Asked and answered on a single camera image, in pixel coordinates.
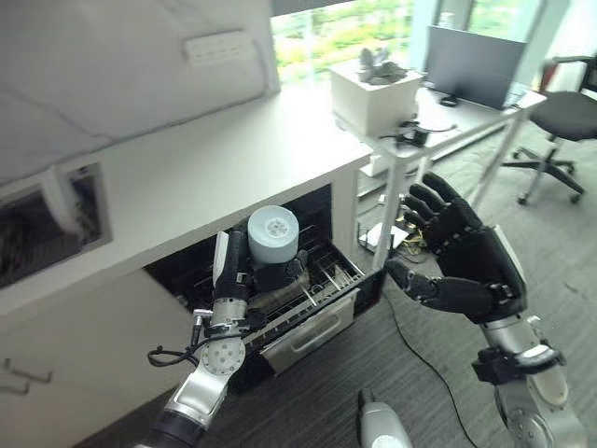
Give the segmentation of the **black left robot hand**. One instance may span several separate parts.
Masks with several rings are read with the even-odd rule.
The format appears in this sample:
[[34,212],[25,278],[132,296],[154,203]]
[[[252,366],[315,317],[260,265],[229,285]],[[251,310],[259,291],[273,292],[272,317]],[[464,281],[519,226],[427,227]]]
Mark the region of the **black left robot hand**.
[[209,324],[211,335],[235,337],[268,323],[267,312],[254,301],[296,283],[307,272],[308,252],[300,249],[289,261],[258,264],[249,257],[245,231],[221,231],[214,253],[214,303]]

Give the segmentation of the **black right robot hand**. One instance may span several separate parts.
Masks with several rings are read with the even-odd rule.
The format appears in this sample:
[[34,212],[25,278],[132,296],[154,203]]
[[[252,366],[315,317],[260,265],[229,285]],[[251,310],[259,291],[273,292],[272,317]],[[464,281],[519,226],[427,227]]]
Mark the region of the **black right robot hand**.
[[412,300],[430,309],[465,315],[480,325],[527,308],[520,262],[497,225],[483,223],[443,177],[427,173],[410,186],[404,218],[421,232],[440,276],[418,273],[397,258],[385,271]]

